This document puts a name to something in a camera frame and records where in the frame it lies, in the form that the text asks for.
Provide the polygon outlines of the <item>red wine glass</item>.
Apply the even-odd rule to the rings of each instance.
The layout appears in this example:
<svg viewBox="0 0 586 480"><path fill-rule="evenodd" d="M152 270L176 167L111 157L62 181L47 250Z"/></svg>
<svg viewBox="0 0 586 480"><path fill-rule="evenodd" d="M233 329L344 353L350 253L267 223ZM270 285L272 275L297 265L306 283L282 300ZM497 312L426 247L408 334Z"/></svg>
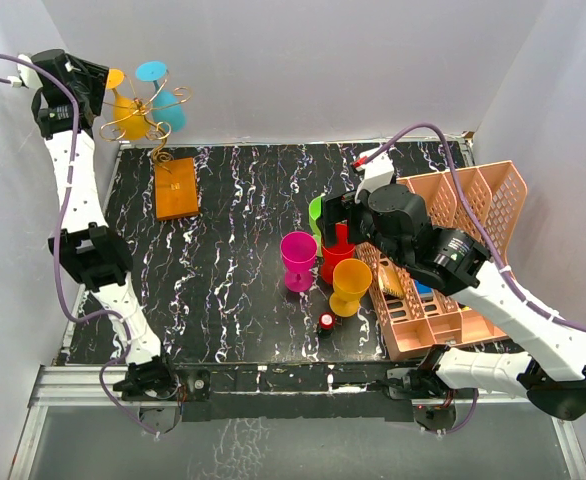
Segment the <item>red wine glass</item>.
<svg viewBox="0 0 586 480"><path fill-rule="evenodd" d="M348 226L346 223L336 225L337 243L334 246L326 247L321 243L323 264L320 268L320 276L324 282L333 284L333 271L343 260L353 258L355 245L348 242Z"/></svg>

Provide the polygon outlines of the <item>orange wine glass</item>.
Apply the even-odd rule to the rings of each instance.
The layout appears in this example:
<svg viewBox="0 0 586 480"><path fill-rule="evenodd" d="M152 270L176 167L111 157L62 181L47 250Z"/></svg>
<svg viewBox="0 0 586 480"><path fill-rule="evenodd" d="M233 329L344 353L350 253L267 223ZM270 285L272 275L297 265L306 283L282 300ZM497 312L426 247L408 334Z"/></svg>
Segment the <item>orange wine glass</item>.
<svg viewBox="0 0 586 480"><path fill-rule="evenodd" d="M119 69L110 68L106 81L106 89L113 94L111 103L113 120L107 125L113 130L117 141L135 141L146 136L148 124L139 112L138 105L119 93L126 75Z"/></svg>
<svg viewBox="0 0 586 480"><path fill-rule="evenodd" d="M332 312L339 317L355 315L371 282L372 272L365 262L355 258L341 261L333 270Z"/></svg>

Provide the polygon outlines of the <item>teal wine glass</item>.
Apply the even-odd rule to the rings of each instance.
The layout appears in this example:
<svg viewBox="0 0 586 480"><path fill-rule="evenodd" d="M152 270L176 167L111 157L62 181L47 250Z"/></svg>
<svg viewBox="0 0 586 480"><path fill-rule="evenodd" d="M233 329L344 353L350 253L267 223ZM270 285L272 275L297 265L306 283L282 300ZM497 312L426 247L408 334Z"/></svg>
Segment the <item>teal wine glass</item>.
<svg viewBox="0 0 586 480"><path fill-rule="evenodd" d="M170 132L178 132L187 125L183 105L191 98L189 87L168 86L168 67L161 61L149 61L137 67L136 78L145 83L152 83L155 92L151 99L151 115L156 123L163 122L170 127Z"/></svg>

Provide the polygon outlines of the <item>magenta wine glass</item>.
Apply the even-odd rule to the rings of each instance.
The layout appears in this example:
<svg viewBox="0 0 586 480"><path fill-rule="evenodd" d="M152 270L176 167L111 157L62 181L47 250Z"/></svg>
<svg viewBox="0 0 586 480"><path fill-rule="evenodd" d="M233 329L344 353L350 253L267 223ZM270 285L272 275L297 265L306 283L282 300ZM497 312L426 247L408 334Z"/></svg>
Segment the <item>magenta wine glass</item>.
<svg viewBox="0 0 586 480"><path fill-rule="evenodd" d="M290 232L282 239L280 252L285 268L285 286L297 293L308 290L314 282L312 268L317 254L314 237L302 231Z"/></svg>

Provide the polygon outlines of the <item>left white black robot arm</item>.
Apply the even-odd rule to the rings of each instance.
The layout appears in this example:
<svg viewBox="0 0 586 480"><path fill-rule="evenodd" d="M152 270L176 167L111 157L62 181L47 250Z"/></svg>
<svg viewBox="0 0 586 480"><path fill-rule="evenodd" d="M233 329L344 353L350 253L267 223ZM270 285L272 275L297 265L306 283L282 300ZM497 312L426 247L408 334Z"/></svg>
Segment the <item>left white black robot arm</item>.
<svg viewBox="0 0 586 480"><path fill-rule="evenodd" d="M132 255L108 226L97 191L92 125L100 116L108 70L62 49L31 57L40 81L32 112L56 178L60 220L48 241L54 270L66 272L101 305L125 351L127 373L113 389L124 398L168 399L179 387L159 337L132 285Z"/></svg>

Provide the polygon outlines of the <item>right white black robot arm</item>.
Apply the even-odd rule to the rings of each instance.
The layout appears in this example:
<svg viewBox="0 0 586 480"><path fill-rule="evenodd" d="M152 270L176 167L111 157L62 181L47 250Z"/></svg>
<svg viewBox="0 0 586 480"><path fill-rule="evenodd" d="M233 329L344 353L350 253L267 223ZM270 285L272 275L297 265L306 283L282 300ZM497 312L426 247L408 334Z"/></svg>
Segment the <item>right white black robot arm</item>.
<svg viewBox="0 0 586 480"><path fill-rule="evenodd" d="M435 345L405 377L408 388L433 397L460 389L502 392L568 421L586 413L586 333L531 309L483 244L460 229L433 225L421 196L389 183L323 197L317 224L329 245L338 240L339 223L346 224L350 243L373 245L412 279L487 318L523 349L498 354Z"/></svg>

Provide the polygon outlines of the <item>green wine glass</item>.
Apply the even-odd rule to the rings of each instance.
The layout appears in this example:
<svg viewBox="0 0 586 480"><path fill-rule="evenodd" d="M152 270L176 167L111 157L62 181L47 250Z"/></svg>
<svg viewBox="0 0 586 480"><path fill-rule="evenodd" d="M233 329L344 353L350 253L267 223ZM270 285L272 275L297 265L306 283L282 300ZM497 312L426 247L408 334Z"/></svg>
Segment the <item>green wine glass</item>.
<svg viewBox="0 0 586 480"><path fill-rule="evenodd" d="M316 251L317 257L322 256L321 231L317 225L317 220L321 216L322 197L323 197L323 194L314 198L309 203L309 207L308 207L309 226L311 228L313 238L317 244L317 251Z"/></svg>

